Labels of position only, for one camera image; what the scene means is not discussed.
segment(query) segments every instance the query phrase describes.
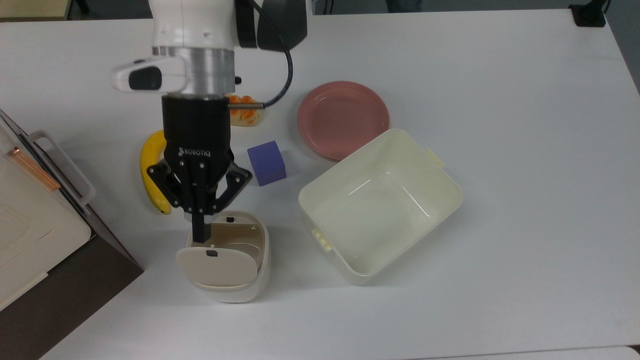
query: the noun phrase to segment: box handle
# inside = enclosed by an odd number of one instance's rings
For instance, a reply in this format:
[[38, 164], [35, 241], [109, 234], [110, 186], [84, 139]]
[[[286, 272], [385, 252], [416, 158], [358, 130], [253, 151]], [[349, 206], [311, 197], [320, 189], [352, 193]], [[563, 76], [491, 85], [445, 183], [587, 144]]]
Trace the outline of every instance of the box handle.
[[86, 176], [84, 176], [84, 174], [80, 171], [80, 169], [78, 169], [78, 167], [71, 160], [71, 158], [69, 158], [69, 155], [67, 155], [67, 153], [58, 144], [56, 144], [55, 141], [53, 141], [51, 139], [51, 136], [48, 133], [46, 133], [43, 130], [38, 130], [38, 131], [34, 131], [29, 136], [27, 136], [27, 139], [32, 143], [35, 143], [36, 141], [38, 141], [41, 138], [47, 139], [51, 143], [51, 145], [53, 145], [53, 147], [64, 157], [64, 159], [69, 163], [69, 165], [71, 165], [71, 167], [74, 169], [74, 171], [76, 172], [78, 177], [86, 185], [87, 190], [88, 190], [87, 194], [85, 194], [84, 196], [80, 197], [79, 199], [77, 198], [77, 196], [76, 196], [76, 194], [74, 192], [69, 192], [71, 194], [71, 196], [73, 196], [73, 198], [76, 200], [76, 202], [80, 206], [85, 207], [95, 197], [95, 188], [89, 182], [89, 180], [86, 178]]
[[26, 156], [20, 148], [14, 147], [13, 150], [9, 152], [9, 156], [11, 156], [18, 165], [22, 166], [24, 170], [27, 170], [29, 174], [38, 179], [50, 192], [60, 188], [60, 184], [58, 184], [49, 173], [42, 170], [29, 156]]
[[435, 161], [436, 164], [438, 164], [439, 167], [444, 167], [444, 163], [442, 162], [442, 160], [440, 160], [440, 158], [438, 158], [438, 156], [436, 156], [436, 154], [433, 153], [433, 151], [426, 149], [424, 152], [427, 153], [427, 155], [433, 160]]
[[316, 238], [316, 240], [322, 245], [324, 251], [331, 251], [333, 249], [333, 245], [329, 242], [329, 239], [326, 238], [324, 233], [320, 231], [317, 227], [311, 231], [311, 234]]

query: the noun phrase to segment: purple cube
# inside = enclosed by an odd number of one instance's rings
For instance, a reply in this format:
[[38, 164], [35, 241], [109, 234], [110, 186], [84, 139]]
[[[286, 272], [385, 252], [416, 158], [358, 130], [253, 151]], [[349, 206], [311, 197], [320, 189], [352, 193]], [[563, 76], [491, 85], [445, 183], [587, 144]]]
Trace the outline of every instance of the purple cube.
[[275, 141], [252, 147], [247, 153], [258, 185], [264, 186], [287, 177], [284, 160]]

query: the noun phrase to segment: banana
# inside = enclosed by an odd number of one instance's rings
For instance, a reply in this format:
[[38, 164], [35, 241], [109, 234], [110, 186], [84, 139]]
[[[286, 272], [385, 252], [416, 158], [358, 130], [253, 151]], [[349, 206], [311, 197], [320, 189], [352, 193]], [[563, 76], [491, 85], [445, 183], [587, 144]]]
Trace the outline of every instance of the banana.
[[147, 195], [149, 196], [151, 203], [163, 214], [169, 214], [171, 213], [171, 206], [169, 205], [169, 202], [147, 174], [147, 168], [158, 162], [158, 159], [165, 147], [166, 140], [164, 139], [163, 130], [159, 130], [151, 134], [142, 146], [142, 151], [140, 151], [140, 173], [142, 174], [142, 182], [145, 185], [145, 190], [147, 191]]

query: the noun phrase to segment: pink bowl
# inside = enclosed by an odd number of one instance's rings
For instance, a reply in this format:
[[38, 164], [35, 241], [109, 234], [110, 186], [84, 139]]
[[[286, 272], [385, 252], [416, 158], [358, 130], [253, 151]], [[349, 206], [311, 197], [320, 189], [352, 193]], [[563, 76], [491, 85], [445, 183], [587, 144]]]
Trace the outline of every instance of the pink bowl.
[[314, 151], [340, 161], [389, 129], [389, 111], [370, 88], [334, 81], [302, 100], [298, 129]]

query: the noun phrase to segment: small white bin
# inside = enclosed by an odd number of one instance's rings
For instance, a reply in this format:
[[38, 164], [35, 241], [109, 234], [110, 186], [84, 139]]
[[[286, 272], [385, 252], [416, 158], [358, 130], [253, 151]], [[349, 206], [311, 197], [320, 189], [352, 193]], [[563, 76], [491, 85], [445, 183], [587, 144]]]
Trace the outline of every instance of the small white bin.
[[211, 224], [211, 238], [187, 244], [176, 254], [182, 273], [197, 288], [221, 302], [246, 302], [267, 285], [269, 234], [255, 216], [222, 211]]
[[298, 201], [312, 237], [362, 285], [453, 213], [462, 191], [432, 152], [391, 129], [306, 185]]

